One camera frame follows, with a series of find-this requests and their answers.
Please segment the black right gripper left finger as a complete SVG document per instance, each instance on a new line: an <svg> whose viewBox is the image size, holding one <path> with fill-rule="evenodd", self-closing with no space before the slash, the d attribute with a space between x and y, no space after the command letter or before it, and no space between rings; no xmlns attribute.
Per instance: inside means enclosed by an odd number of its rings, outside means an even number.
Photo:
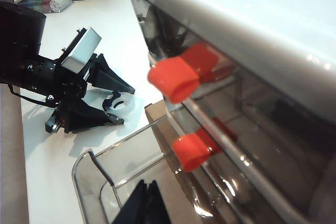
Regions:
<svg viewBox="0 0 336 224"><path fill-rule="evenodd" d="M144 180L140 180L112 223L142 223L147 189L148 186Z"/></svg>

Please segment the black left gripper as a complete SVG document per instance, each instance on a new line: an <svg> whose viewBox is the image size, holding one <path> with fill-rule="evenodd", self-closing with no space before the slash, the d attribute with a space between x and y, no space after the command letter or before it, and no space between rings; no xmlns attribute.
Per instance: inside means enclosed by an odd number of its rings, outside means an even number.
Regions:
<svg viewBox="0 0 336 224"><path fill-rule="evenodd" d="M45 122L48 133L56 133L60 128L65 133L77 133L94 127L124 124L124 119L114 114L87 105L82 99L88 82L96 88L110 91L135 93L135 88L120 78L107 64L104 55L93 54L92 64L87 62L75 69L67 63L57 61L51 68L51 90L47 92L46 104L54 108Z"/></svg>

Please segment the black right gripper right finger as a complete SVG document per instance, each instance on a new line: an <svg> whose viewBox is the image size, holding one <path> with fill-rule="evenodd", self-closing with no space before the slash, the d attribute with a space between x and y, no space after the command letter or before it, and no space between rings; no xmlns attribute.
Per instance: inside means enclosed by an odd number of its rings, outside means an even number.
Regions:
<svg viewBox="0 0 336 224"><path fill-rule="evenodd" d="M149 184L149 223L172 223L156 180Z"/></svg>

